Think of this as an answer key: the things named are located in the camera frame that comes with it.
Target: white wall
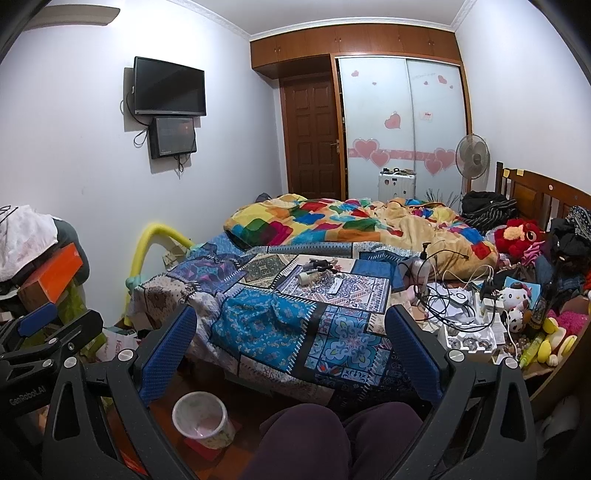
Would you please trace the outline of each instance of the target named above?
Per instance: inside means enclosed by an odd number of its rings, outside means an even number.
[[[527,0],[478,0],[456,32],[474,133],[496,162],[591,192],[591,86],[546,17]]]
[[[180,178],[175,162],[134,148],[142,127],[119,109],[136,55],[205,70],[207,116]],[[248,42],[166,0],[126,0],[107,27],[21,34],[0,65],[0,145],[0,205],[74,225],[90,260],[87,305],[107,325],[148,223],[205,241],[261,192],[281,193],[273,91],[251,70]],[[163,252],[151,248],[145,275],[163,270]]]

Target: wooden bed frame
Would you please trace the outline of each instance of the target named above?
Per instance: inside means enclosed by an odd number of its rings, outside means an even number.
[[[538,173],[509,170],[496,164],[497,193],[517,200],[519,215],[538,220],[542,230],[554,218],[565,218],[574,205],[591,209],[591,195],[566,183]],[[536,420],[549,415],[563,397],[569,395],[591,371],[591,328],[583,329],[574,348],[530,397]]]

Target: wooden overhead cabinet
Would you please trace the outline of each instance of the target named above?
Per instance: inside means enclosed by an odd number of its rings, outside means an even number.
[[[404,52],[398,25],[375,24],[368,27],[371,51]]]
[[[461,61],[456,36],[434,28],[397,24],[346,24],[308,28],[251,42],[252,68],[271,78],[281,72],[318,73],[331,53],[392,53]]]
[[[370,51],[368,26],[366,24],[337,25],[336,35],[339,40],[339,52]]]
[[[303,30],[278,35],[275,40],[279,61],[300,59],[309,56]]]
[[[431,40],[433,56],[442,59],[461,60],[456,36],[452,32],[430,28],[429,39]]]
[[[251,63],[252,68],[256,69],[270,63],[279,61],[277,56],[276,37],[267,37],[251,42]]]
[[[336,27],[309,28],[304,30],[304,37],[310,56],[339,52]]]

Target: red plush toy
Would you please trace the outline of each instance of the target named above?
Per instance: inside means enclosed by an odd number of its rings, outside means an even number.
[[[513,218],[505,228],[495,231],[496,249],[509,254],[512,259],[520,260],[523,253],[535,242],[541,241],[541,230],[535,220]]]

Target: patchwork comforter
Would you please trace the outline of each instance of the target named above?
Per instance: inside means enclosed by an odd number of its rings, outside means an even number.
[[[298,285],[310,259],[290,253],[298,246],[237,255],[205,244],[138,286],[128,315],[159,327],[179,303],[188,303],[198,319],[190,356],[303,402],[350,413],[416,398],[384,330],[386,309],[400,303],[396,292],[404,289],[396,267],[403,257],[380,244],[348,249],[354,258],[339,258],[343,283],[329,293],[331,274],[313,286]]]
[[[224,224],[228,234],[250,247],[307,242],[380,242],[437,254],[441,273],[467,279],[481,265],[494,267],[498,253],[476,229],[441,203],[394,199],[306,200],[288,194],[239,209]]]

